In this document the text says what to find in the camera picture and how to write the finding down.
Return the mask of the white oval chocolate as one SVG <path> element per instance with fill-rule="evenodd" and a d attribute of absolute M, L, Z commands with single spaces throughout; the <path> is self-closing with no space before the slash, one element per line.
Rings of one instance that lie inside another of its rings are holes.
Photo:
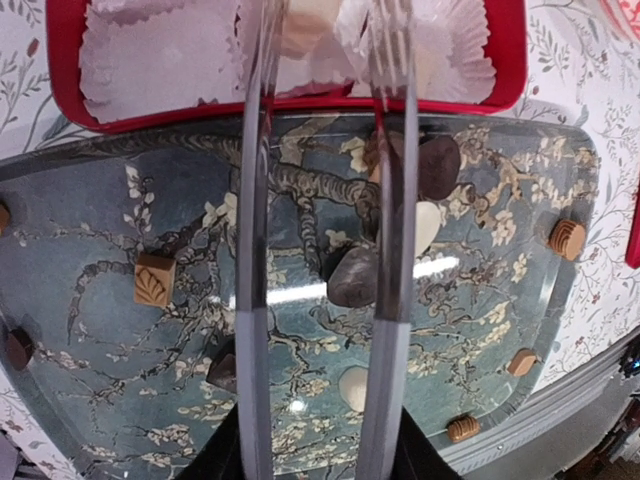
<path fill-rule="evenodd" d="M 416 204 L 415 257 L 422 255 L 431 245 L 441 226 L 439 207 L 429 201 Z"/>

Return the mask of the dark square chocolate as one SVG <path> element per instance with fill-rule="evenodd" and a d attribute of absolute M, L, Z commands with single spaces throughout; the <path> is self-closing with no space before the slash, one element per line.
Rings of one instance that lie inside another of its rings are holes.
<path fill-rule="evenodd" d="M 211 360 L 206 382 L 233 394 L 237 393 L 235 344 L 227 343 Z"/>

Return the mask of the white rectangular chocolate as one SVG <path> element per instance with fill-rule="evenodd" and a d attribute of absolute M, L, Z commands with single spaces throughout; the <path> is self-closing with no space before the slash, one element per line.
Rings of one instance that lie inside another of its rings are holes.
<path fill-rule="evenodd" d="M 291 0 L 282 25 L 282 51 L 290 58 L 302 58 L 333 31 L 340 0 Z"/>
<path fill-rule="evenodd" d="M 419 99 L 433 97 L 440 85 L 442 56 L 422 45 L 415 47 L 416 92 Z"/>

